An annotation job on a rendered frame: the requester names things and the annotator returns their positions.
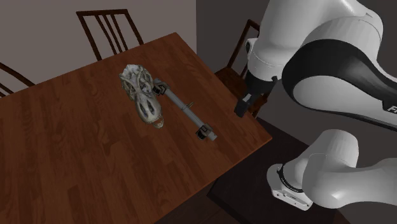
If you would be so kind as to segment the grey bar clamp tool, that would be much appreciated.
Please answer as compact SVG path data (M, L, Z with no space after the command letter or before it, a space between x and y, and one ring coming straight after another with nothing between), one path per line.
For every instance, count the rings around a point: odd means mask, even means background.
M213 128L208 124L204 123L190 108L193 102L185 104L174 92L171 91L170 86L166 82L161 81L158 78L153 80L154 87L152 91L156 95L166 95L197 127L196 135L199 139L204 140L209 138L214 141L217 135L213 132Z

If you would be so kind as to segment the dark robot stand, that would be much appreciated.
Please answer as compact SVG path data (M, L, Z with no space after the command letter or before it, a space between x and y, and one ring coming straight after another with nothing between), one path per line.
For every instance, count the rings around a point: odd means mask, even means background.
M257 120L272 140L220 176L207 196L240 224L350 224L337 209L313 205L302 211L272 195L268 168L294 159L308 146L261 118Z

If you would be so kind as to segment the grey dinosaur skull figure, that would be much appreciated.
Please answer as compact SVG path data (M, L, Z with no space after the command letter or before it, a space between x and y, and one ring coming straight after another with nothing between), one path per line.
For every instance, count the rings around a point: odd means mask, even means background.
M162 107L153 93L153 78L148 70L139 64L128 64L119 78L140 119L161 129L164 125Z

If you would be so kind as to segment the brown wooden table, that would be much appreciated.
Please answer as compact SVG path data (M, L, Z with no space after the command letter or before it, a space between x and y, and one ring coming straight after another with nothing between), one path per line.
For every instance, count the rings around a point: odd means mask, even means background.
M162 95L164 126L141 121L119 74L143 65L216 133ZM269 142L172 33L0 99L0 224L154 224Z

